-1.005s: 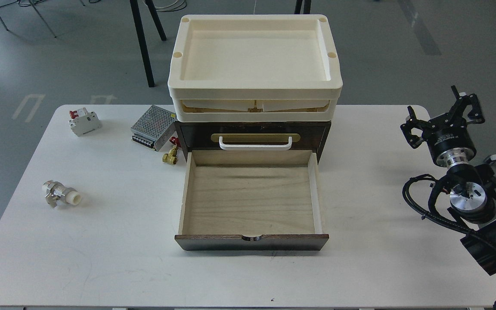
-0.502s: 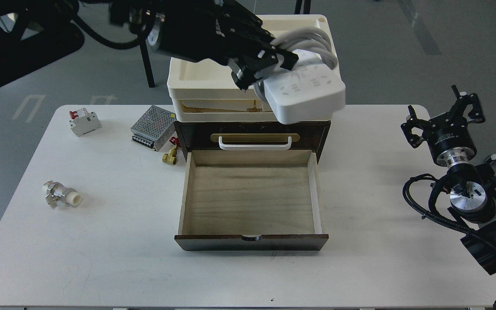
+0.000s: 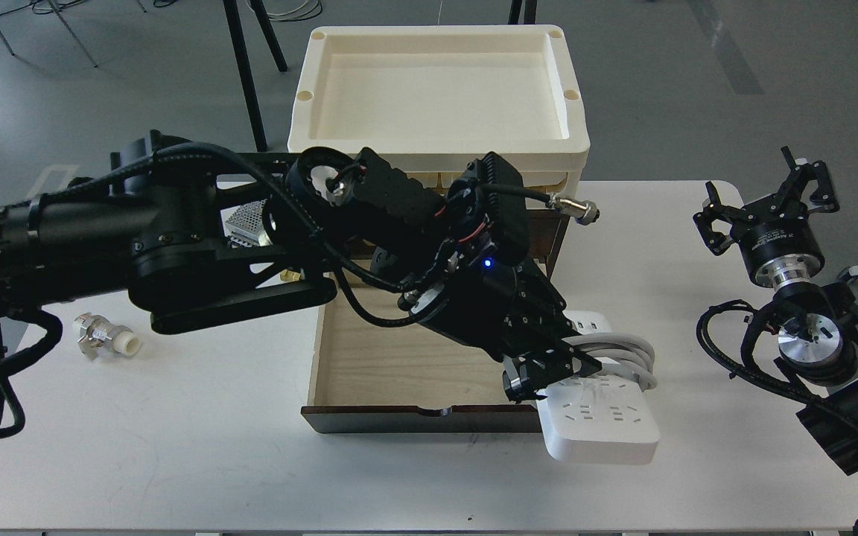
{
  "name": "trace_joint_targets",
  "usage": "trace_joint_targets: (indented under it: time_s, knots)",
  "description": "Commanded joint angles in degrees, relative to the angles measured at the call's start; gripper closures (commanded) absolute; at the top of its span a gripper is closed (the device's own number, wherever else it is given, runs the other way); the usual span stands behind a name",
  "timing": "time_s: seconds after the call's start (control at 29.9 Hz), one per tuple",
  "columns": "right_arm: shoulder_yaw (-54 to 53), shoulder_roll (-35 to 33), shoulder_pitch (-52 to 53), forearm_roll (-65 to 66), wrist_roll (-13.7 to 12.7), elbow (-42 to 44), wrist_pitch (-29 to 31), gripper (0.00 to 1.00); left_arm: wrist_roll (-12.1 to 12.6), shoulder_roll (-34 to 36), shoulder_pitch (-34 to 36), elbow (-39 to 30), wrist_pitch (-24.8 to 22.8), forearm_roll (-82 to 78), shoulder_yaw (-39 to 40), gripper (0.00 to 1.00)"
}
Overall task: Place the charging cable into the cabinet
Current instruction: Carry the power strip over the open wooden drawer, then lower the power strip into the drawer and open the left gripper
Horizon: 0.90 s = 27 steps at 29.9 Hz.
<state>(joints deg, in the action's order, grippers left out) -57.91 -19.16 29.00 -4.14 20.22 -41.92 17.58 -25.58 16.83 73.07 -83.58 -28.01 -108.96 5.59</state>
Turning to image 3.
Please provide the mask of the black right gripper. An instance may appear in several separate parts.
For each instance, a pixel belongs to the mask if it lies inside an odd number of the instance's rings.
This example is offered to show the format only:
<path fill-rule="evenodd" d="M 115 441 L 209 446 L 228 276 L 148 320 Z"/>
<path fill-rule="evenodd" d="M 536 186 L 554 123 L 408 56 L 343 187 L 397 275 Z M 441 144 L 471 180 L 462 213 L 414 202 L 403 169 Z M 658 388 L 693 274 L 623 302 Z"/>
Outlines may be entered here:
<path fill-rule="evenodd" d="M 713 255 L 722 255 L 734 242 L 753 284 L 783 287 L 794 279 L 811 279 L 824 267 L 824 255 L 808 223 L 808 214 L 840 210 L 830 170 L 819 162 L 798 162 L 789 146 L 780 151 L 789 176 L 773 196 L 742 208 L 725 205 L 712 181 L 706 181 L 702 210 L 693 222 Z M 730 235 L 713 228 L 715 221 L 731 225 Z"/>

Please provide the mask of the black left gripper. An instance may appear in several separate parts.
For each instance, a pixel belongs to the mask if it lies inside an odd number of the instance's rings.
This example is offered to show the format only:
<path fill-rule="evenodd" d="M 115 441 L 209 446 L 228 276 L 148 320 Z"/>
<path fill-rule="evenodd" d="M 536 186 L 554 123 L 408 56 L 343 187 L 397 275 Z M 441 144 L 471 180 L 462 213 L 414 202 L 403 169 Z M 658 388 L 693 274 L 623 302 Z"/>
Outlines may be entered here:
<path fill-rule="evenodd" d="M 545 387 L 603 368 L 568 342 L 578 332 L 565 299 L 532 259 L 515 266 L 486 259 L 457 271 L 425 307 L 420 326 L 503 363 L 503 392 L 512 403 L 544 399 Z"/>

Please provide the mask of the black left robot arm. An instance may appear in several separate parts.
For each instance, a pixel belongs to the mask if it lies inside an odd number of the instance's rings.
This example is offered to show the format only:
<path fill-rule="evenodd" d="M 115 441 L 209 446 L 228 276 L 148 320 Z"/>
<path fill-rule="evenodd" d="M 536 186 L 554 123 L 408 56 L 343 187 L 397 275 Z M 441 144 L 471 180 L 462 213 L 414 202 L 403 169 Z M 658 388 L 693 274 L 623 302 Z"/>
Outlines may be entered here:
<path fill-rule="evenodd" d="M 503 366 L 515 403 L 599 360 L 529 255 L 527 200 L 577 223 L 595 206 L 530 190 L 490 152 L 446 194 L 363 148 L 236 153 L 153 131 L 106 176 L 0 207 L 0 438 L 26 425 L 11 377 L 60 342 L 51 303 L 126 290 L 181 334 L 323 305 L 421 325 Z"/>

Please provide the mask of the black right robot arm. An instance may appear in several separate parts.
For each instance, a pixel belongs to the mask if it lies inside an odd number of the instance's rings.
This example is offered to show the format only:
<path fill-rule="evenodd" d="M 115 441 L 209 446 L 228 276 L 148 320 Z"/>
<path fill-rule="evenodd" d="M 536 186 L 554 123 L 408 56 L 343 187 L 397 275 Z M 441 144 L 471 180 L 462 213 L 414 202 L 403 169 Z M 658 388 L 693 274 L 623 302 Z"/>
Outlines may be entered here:
<path fill-rule="evenodd" d="M 824 162 L 782 153 L 789 176 L 779 189 L 742 207 L 705 184 L 693 222 L 705 246 L 721 255 L 739 247 L 750 281 L 773 289 L 763 307 L 727 301 L 696 323 L 702 350 L 753 386 L 797 401 L 797 417 L 845 474 L 858 472 L 858 304 L 847 279 L 814 284 L 825 265 L 810 228 L 814 213 L 839 210 Z M 858 535 L 858 518 L 854 523 Z"/>

